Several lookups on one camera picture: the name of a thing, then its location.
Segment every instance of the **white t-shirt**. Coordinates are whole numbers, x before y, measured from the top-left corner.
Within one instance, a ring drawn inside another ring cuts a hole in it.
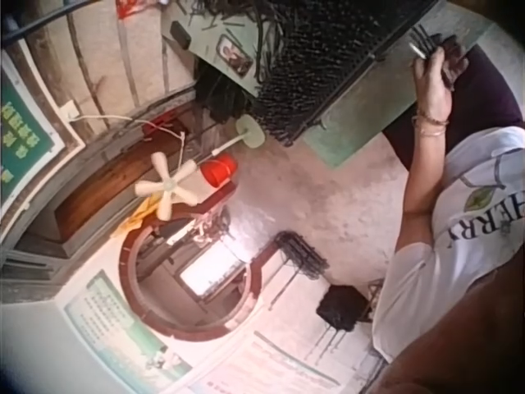
[[[525,131],[506,127],[471,135],[447,155],[434,248],[416,243],[395,254],[374,313],[373,343],[388,362],[523,244],[524,149]]]

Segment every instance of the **window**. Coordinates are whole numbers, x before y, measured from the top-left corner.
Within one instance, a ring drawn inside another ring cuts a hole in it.
[[[180,277],[199,297],[205,297],[243,265],[222,242],[213,244]]]

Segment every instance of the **red container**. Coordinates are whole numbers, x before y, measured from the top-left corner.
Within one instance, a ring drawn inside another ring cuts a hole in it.
[[[235,174],[237,162],[228,153],[221,153],[202,163],[200,171],[211,186],[218,188]]]

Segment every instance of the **electric fan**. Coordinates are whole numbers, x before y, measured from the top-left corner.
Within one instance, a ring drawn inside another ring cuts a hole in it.
[[[203,195],[196,190],[186,189],[180,185],[181,182],[186,183],[184,180],[189,180],[194,174],[202,176],[200,171],[198,171],[200,163],[217,156],[220,152],[230,148],[239,141],[244,141],[246,146],[255,149],[261,146],[266,139],[263,129],[261,129],[260,125],[250,115],[240,117],[235,123],[235,128],[237,133],[239,133],[238,136],[214,149],[210,155],[199,163],[194,160],[188,160],[180,166],[179,170],[173,176],[170,175],[166,155],[163,152],[153,153],[151,155],[151,161],[161,181],[138,181],[135,184],[135,194],[139,197],[144,197],[162,191],[162,197],[157,207],[157,217],[165,222],[171,219],[171,204],[174,196],[179,197],[189,206],[200,204],[209,197],[209,195]]]

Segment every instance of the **dark pants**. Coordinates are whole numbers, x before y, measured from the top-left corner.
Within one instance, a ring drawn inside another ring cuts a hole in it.
[[[469,135],[492,127],[521,126],[523,117],[507,82],[479,46],[468,53],[469,66],[452,93],[452,113],[446,131],[446,153]],[[395,154],[409,169],[414,135],[412,117],[417,104],[383,131]]]

